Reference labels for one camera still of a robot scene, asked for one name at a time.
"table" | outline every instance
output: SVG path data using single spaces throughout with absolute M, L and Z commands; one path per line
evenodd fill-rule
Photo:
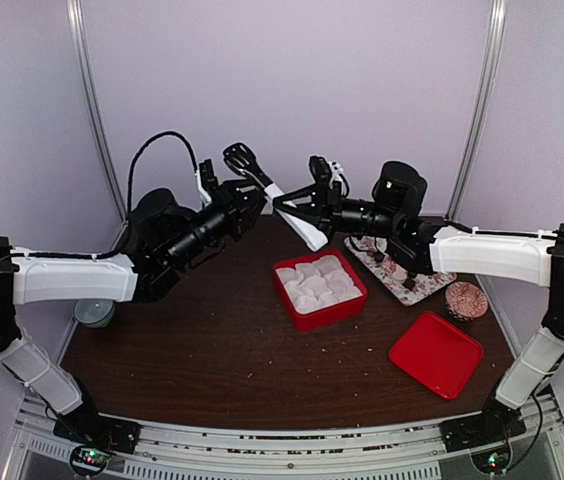
M 186 273 L 161 302 L 120 304 L 103 330 L 78 326 L 62 365 L 104 413 L 218 428 L 388 425 L 480 410 L 513 359 L 492 314 L 459 328 L 484 347 L 466 389 L 443 400 L 387 357 L 444 290 L 402 306 L 343 245 L 369 297 L 357 317 L 299 333 L 273 287 L 273 264 L 308 249 L 263 216 L 238 243 Z M 475 283 L 472 276 L 460 280 Z

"floral tray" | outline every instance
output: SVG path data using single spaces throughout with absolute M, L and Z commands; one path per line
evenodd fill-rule
M 397 299 L 407 307 L 415 305 L 420 300 L 425 299 L 429 295 L 437 292 L 441 288 L 455 281 L 457 275 L 455 273 L 436 273 L 435 275 L 417 275 L 415 277 L 415 287 L 412 290 L 405 288 L 402 283 L 394 280 L 393 273 L 397 264 L 386 255 L 382 263 L 377 263 L 373 258 L 376 248 L 382 252 L 386 250 L 386 239 L 375 237 L 362 237 L 360 240 L 348 237 L 344 240 L 344 245 L 355 257 L 360 260 L 366 268 L 371 270 L 382 284 L 397 297 Z M 360 250 L 370 250 L 368 252 L 360 252 L 355 249 L 357 246 Z

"red plastic box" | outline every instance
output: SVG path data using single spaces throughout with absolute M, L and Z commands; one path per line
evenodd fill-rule
M 349 274 L 351 280 L 353 280 L 353 284 L 360 289 L 362 296 L 352 298 L 351 300 L 347 300 L 346 302 L 338 303 L 336 305 L 331 305 L 330 307 L 316 310 L 315 312 L 307 314 L 298 313 L 293 306 L 291 298 L 289 298 L 289 295 L 286 293 L 286 289 L 282 284 L 282 280 L 280 280 L 280 277 L 276 273 L 276 270 L 279 268 L 295 268 L 298 263 L 315 262 L 319 258 L 326 255 L 335 255 L 336 257 L 338 257 L 340 263 L 342 264 L 342 268 L 344 268 L 344 271 Z M 353 315 L 361 313 L 362 310 L 364 310 L 364 306 L 366 305 L 366 298 L 368 296 L 366 287 L 355 273 L 355 270 L 353 270 L 351 264 L 349 264 L 349 262 L 346 260 L 346 258 L 344 258 L 344 255 L 342 255 L 339 250 L 326 250 L 324 252 L 315 253 L 313 255 L 306 255 L 304 257 L 292 258 L 290 260 L 278 262 L 273 265 L 273 281 L 275 282 L 275 288 L 278 291 L 280 298 L 282 299 L 282 303 L 284 303 L 284 307 L 289 313 L 289 317 L 291 317 L 293 325 L 295 325 L 295 328 L 297 328 L 301 332 L 306 332 L 314 328 L 323 327 L 331 323 L 339 322 L 340 320 L 344 320 L 345 318 L 349 318 Z
M 389 351 L 389 359 L 436 395 L 453 400 L 483 355 L 482 345 L 435 313 L 425 312 Z

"small round bowl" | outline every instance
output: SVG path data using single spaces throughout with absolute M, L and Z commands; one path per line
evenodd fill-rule
M 79 300 L 73 307 L 73 318 L 85 327 L 106 327 L 113 313 L 115 304 L 111 300 Z
M 444 295 L 446 311 L 459 322 L 472 322 L 489 309 L 489 302 L 484 292 L 471 283 L 452 283 L 447 287 Z

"white wall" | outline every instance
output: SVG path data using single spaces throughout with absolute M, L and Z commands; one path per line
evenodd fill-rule
M 224 178 L 222 150 L 245 142 L 288 191 L 311 183 L 308 158 L 321 154 L 343 164 L 354 197 L 370 198 L 381 165 L 402 158 L 431 180 L 424 210 L 446 211 L 490 2 L 82 3 L 120 180 L 145 139 L 175 129 Z M 184 149 L 161 142 L 143 159 L 136 199 L 166 185 L 197 207 Z
M 0 0 L 0 234 L 40 249 L 99 251 L 116 216 L 97 163 L 63 0 Z M 19 309 L 58 354 L 70 304 Z M 22 389 L 0 367 L 0 468 Z
M 502 58 L 460 220 L 496 229 L 557 228 L 564 222 L 564 2 L 509 4 Z M 524 344 L 548 292 L 493 282 Z M 555 377 L 564 411 L 564 364 Z

